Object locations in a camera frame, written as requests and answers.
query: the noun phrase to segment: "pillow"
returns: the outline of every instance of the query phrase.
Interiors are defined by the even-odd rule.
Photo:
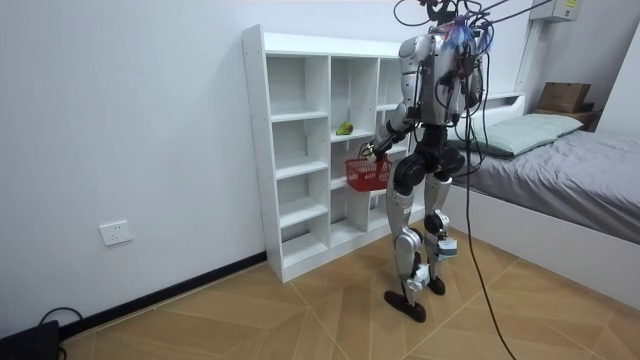
[[[575,131],[581,126],[581,122],[567,116],[525,115],[488,127],[488,142],[485,141],[482,129],[476,128],[476,139],[472,149],[479,147],[482,152],[489,155],[515,157],[550,144],[558,137]],[[458,138],[455,131],[450,131],[449,143],[458,148],[465,148],[465,142]]]

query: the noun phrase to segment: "power socket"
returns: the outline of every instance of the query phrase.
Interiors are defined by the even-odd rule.
[[[129,230],[129,223],[126,220],[100,226],[100,233],[102,234],[102,240],[106,246],[133,240],[131,231]]]

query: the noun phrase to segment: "green fruit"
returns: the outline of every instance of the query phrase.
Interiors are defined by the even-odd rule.
[[[353,125],[349,121],[345,121],[340,124],[338,130],[336,130],[336,135],[351,135],[353,132]]]

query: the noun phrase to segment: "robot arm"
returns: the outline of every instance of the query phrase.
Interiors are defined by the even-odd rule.
[[[369,160],[376,161],[382,158],[385,152],[391,149],[392,144],[404,140],[419,123],[420,113],[417,104],[422,93],[419,89],[422,85],[420,71],[431,55],[432,47],[433,37],[431,35],[421,35],[409,39],[400,47],[403,100],[398,104],[391,118],[376,130],[366,153]]]

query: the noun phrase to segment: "gray bedsheet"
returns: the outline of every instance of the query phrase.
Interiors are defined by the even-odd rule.
[[[471,186],[640,244],[640,142],[633,138],[577,131],[515,159],[488,157]]]

